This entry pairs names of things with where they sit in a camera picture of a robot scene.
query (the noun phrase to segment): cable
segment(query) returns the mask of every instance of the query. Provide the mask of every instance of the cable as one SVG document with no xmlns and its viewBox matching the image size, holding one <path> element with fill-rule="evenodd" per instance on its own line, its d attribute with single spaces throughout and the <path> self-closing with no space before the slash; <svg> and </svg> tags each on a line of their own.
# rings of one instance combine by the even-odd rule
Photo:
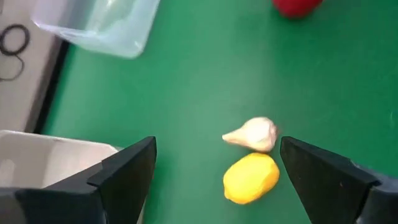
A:
<svg viewBox="0 0 398 224">
<path fill-rule="evenodd" d="M 21 31 L 24 32 L 25 34 L 25 41 L 24 43 L 17 49 L 17 50 L 9 50 L 4 44 L 4 41 L 6 39 L 6 36 L 10 33 L 10 31 L 15 30 L 15 29 L 19 29 Z M 12 78 L 1 78 L 0 77 L 0 82 L 11 82 L 16 80 L 18 77 L 20 77 L 20 75 L 22 74 L 22 72 L 25 69 L 25 62 L 23 61 L 23 59 L 20 58 L 20 56 L 18 56 L 20 53 L 22 53 L 23 51 L 25 51 L 25 49 L 27 48 L 27 46 L 29 45 L 30 42 L 30 32 L 29 30 L 26 28 L 26 26 L 22 25 L 22 24 L 12 24 L 7 26 L 0 34 L 0 52 L 2 54 L 4 54 L 5 56 L 9 56 L 9 57 L 16 57 L 20 62 L 21 62 L 21 69 L 19 70 L 19 72 Z"/>
</svg>

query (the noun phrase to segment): transparent plastic box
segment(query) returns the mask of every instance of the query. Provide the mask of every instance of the transparent plastic box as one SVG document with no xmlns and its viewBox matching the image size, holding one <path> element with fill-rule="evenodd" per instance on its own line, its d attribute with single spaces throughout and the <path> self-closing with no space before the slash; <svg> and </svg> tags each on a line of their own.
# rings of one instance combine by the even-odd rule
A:
<svg viewBox="0 0 398 224">
<path fill-rule="evenodd" d="M 137 57 L 160 0 L 37 0 L 32 20 L 86 50 Z"/>
</svg>

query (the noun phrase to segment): garlic bulb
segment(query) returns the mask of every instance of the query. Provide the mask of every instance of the garlic bulb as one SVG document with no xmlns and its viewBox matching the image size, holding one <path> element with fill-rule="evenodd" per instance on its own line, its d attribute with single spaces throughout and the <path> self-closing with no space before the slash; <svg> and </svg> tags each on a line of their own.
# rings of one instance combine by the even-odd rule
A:
<svg viewBox="0 0 398 224">
<path fill-rule="evenodd" d="M 241 128 L 224 134 L 223 139 L 259 152 L 269 152 L 275 146 L 277 127 L 268 118 L 253 118 L 246 121 Z"/>
</svg>

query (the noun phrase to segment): toy lemon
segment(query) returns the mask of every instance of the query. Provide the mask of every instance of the toy lemon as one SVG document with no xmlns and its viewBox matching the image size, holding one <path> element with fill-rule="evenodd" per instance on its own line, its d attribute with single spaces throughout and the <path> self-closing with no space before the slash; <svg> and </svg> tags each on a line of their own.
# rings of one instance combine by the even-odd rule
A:
<svg viewBox="0 0 398 224">
<path fill-rule="evenodd" d="M 266 154 L 252 153 L 233 164 L 224 175 L 225 197 L 235 203 L 250 203 L 270 191 L 279 179 L 275 161 Z"/>
</svg>

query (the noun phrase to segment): red object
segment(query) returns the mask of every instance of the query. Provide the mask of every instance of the red object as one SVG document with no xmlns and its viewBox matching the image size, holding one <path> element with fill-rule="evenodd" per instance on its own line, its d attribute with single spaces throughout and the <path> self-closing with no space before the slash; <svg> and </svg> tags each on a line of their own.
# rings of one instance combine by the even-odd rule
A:
<svg viewBox="0 0 398 224">
<path fill-rule="evenodd" d="M 279 12 L 288 18 L 300 18 L 311 13 L 322 0 L 273 0 Z"/>
</svg>

